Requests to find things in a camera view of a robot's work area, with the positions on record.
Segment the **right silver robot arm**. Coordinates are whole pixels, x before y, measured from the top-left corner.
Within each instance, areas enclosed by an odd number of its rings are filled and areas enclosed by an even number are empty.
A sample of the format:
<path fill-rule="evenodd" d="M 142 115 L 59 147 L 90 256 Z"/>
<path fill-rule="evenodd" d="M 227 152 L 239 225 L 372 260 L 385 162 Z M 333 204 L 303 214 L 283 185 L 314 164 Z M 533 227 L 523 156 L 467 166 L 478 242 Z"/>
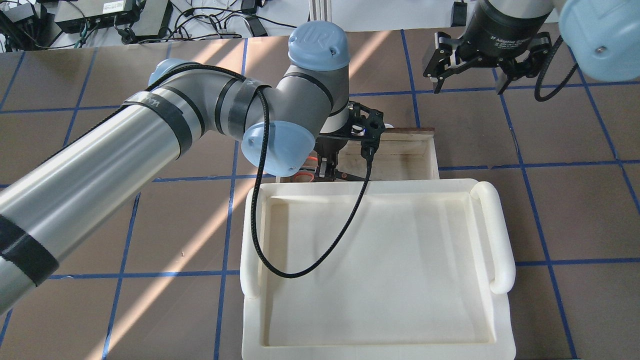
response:
<path fill-rule="evenodd" d="M 562 44 L 572 51 L 574 65 L 542 96 L 542 82 Z M 423 57 L 423 77 L 439 93 L 450 76 L 471 68 L 499 68 L 496 93 L 523 77 L 535 78 L 535 99 L 547 101 L 577 69 L 601 82 L 638 78 L 639 54 L 637 0 L 478 0 L 459 38 L 435 32 Z"/>

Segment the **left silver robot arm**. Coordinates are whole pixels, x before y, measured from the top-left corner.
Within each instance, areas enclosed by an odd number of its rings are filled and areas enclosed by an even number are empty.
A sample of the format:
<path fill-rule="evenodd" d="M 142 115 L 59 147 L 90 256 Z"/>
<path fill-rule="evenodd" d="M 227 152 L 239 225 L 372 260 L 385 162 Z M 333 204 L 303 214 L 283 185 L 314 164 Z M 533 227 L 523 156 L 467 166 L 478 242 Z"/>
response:
<path fill-rule="evenodd" d="M 1 312 L 59 269 L 129 198 L 206 132 L 239 141 L 263 173 L 291 177 L 318 139 L 359 141 L 370 173 L 381 111 L 350 100 L 348 39 L 327 21 L 288 38 L 272 87 L 219 66 L 167 59 L 146 89 L 1 192 Z"/>

